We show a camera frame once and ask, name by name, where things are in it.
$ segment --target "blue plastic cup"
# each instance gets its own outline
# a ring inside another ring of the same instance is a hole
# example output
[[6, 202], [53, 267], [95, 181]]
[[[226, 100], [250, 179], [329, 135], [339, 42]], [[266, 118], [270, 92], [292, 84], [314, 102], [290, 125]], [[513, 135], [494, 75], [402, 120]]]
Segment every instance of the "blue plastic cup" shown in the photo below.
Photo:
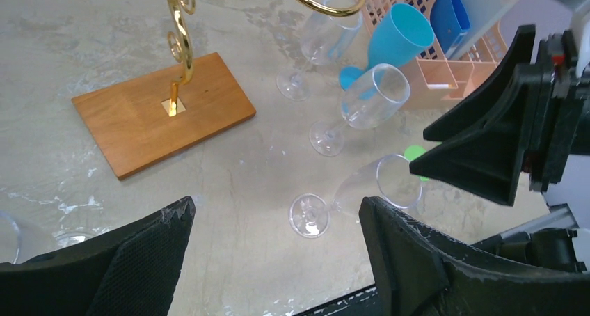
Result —
[[396, 3], [375, 28], [369, 42], [369, 64], [362, 70], [346, 67], [340, 86], [346, 90], [358, 77], [379, 63], [400, 68], [434, 43], [428, 19], [415, 7]]

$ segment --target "champagne flute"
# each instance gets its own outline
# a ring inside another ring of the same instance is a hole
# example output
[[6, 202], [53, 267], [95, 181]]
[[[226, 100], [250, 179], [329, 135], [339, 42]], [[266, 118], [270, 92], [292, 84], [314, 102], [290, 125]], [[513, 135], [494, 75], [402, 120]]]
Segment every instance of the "champagne flute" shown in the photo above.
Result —
[[402, 155], [381, 157], [352, 173], [338, 187], [327, 205], [311, 193], [298, 196], [289, 208], [289, 223], [307, 238], [322, 236], [330, 225], [330, 212], [337, 211], [358, 219], [365, 196], [379, 196], [399, 209], [414, 207], [422, 197], [422, 181], [410, 174], [410, 161]]
[[[347, 7], [354, 0], [324, 0], [323, 5]], [[339, 60], [353, 42], [362, 24], [360, 13], [348, 17], [333, 17], [318, 12], [308, 18], [301, 30], [301, 52], [306, 61], [301, 69], [283, 70], [276, 78], [279, 91], [291, 100], [306, 100], [311, 96], [305, 73], [313, 65], [327, 65]]]
[[340, 100], [342, 120], [318, 121], [310, 129], [313, 148], [324, 156], [335, 156], [344, 147], [347, 125], [371, 129], [391, 118], [410, 97], [410, 84], [399, 69], [389, 64], [375, 65], [344, 92]]

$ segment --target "gold metal stand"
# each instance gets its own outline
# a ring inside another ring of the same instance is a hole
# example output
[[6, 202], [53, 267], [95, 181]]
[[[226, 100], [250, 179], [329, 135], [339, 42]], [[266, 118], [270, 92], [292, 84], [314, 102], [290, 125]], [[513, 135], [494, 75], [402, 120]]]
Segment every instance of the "gold metal stand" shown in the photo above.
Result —
[[[365, 2], [330, 8], [313, 0], [297, 1], [336, 17], [358, 12]], [[193, 58], [183, 11], [193, 14], [195, 0], [167, 2], [175, 23], [175, 32], [168, 33], [168, 46], [181, 64], [72, 98], [119, 180], [256, 114], [217, 53]], [[186, 91], [181, 99], [180, 88]]]

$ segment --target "gold spiral hook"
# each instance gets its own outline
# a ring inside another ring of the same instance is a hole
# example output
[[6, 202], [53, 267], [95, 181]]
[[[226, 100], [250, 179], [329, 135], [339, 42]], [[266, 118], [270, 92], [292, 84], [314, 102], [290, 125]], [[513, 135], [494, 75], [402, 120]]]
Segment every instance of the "gold spiral hook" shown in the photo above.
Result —
[[178, 103], [178, 86], [189, 83], [193, 78], [193, 46], [189, 37], [182, 10], [188, 15], [195, 12], [195, 0], [167, 0], [172, 19], [175, 23], [176, 33], [168, 32], [168, 46], [172, 56], [178, 63], [184, 66], [184, 72], [179, 79], [173, 80], [170, 87], [170, 104], [168, 115], [175, 116]]
[[324, 15], [331, 15], [333, 17], [348, 17], [349, 15], [353, 15], [360, 11], [360, 9], [365, 5], [366, 0], [358, 0], [358, 2], [355, 5], [350, 6], [348, 8], [331, 8], [330, 6], [325, 6], [322, 3], [318, 3], [314, 0], [296, 1]]

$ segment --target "wooden base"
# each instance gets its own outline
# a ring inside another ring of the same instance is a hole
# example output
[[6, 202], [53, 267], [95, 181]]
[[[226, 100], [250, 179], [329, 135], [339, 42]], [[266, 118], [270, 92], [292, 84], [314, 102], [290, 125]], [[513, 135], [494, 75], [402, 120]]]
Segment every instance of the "wooden base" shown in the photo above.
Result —
[[181, 65], [72, 99], [119, 180], [256, 114], [219, 54], [196, 58], [194, 68], [192, 81], [179, 90], [186, 111], [173, 117], [162, 102]]

